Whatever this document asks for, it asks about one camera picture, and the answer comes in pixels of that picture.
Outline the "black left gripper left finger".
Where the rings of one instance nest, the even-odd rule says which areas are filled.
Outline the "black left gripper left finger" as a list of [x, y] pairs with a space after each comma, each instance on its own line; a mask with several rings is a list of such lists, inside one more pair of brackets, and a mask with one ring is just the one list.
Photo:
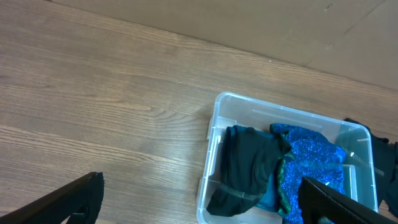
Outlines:
[[104, 177], [90, 172], [1, 217], [1, 223], [95, 223], [104, 197]]

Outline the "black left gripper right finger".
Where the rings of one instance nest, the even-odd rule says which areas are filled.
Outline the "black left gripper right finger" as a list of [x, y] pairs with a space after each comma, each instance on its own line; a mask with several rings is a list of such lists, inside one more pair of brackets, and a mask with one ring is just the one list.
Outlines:
[[298, 206], [304, 224], [318, 223], [322, 218], [342, 224], [395, 223], [311, 177], [302, 178]]

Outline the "blue sequin garment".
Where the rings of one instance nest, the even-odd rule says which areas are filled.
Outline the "blue sequin garment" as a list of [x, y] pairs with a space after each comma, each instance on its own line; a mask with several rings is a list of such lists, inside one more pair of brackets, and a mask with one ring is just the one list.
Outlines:
[[319, 132], [299, 126], [274, 123], [273, 134], [290, 147], [275, 170], [279, 202], [277, 213], [285, 223], [303, 223], [299, 209], [299, 187], [303, 177], [311, 177], [344, 194], [343, 161], [345, 151]]

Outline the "clear plastic storage container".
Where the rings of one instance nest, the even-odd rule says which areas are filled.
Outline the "clear plastic storage container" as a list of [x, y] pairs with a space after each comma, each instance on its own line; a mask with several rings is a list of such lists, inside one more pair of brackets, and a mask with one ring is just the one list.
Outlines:
[[373, 150], [369, 131], [360, 124], [321, 116], [257, 100], [231, 92], [220, 93], [209, 122], [208, 150], [197, 190], [197, 220], [200, 224], [282, 223], [277, 213], [254, 207], [233, 217], [210, 215], [206, 207], [220, 182], [222, 140], [228, 126], [248, 126], [268, 131], [274, 123], [300, 126], [321, 133], [346, 151], [343, 163], [345, 195], [377, 212]]

